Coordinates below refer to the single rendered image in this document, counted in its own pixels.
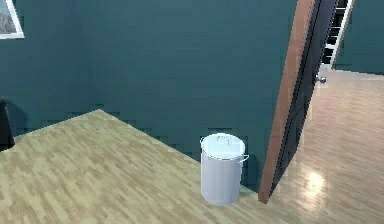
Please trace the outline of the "white lidded bin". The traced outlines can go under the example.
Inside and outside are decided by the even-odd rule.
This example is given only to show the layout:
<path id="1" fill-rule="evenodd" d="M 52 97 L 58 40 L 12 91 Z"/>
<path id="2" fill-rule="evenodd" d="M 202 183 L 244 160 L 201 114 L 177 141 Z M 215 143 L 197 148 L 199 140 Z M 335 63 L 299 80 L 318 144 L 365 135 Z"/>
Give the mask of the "white lidded bin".
<path id="1" fill-rule="evenodd" d="M 212 205 L 227 206 L 234 203 L 240 193 L 243 163 L 249 156 L 245 143 L 226 133 L 202 137 L 201 195 Z"/>

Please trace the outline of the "dark room door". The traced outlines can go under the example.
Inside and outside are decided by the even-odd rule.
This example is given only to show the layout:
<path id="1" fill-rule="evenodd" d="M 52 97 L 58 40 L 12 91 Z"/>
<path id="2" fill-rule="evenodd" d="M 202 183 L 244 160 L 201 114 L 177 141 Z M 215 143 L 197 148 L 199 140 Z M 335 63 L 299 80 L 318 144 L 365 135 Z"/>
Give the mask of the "dark room door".
<path id="1" fill-rule="evenodd" d="M 297 0 L 258 200 L 267 203 L 302 134 L 338 0 Z"/>

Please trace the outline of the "white shelf unit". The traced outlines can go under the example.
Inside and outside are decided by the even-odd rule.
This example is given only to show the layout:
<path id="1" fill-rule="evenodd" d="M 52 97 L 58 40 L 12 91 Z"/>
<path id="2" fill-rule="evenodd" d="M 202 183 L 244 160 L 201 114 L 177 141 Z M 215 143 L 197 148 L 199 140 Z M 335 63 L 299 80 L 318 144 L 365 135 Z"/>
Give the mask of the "white shelf unit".
<path id="1" fill-rule="evenodd" d="M 355 0 L 338 0 L 322 57 L 321 69 L 333 69 Z"/>

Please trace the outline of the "black furniture piece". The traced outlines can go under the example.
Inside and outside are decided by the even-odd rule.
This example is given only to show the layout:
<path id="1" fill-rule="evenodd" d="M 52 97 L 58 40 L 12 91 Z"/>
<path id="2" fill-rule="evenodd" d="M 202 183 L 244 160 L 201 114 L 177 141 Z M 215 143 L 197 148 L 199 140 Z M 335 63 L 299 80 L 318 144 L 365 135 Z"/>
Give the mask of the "black furniture piece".
<path id="1" fill-rule="evenodd" d="M 15 145 L 6 110 L 6 101 L 0 98 L 0 152 Z"/>

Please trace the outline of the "white framed picture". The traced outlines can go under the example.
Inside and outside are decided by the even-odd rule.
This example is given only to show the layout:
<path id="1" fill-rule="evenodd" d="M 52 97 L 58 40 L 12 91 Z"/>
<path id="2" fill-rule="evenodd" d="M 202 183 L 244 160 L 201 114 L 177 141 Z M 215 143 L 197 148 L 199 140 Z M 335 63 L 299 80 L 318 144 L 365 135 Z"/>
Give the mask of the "white framed picture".
<path id="1" fill-rule="evenodd" d="M 23 39 L 24 32 L 13 0 L 0 0 L 0 40 Z"/>

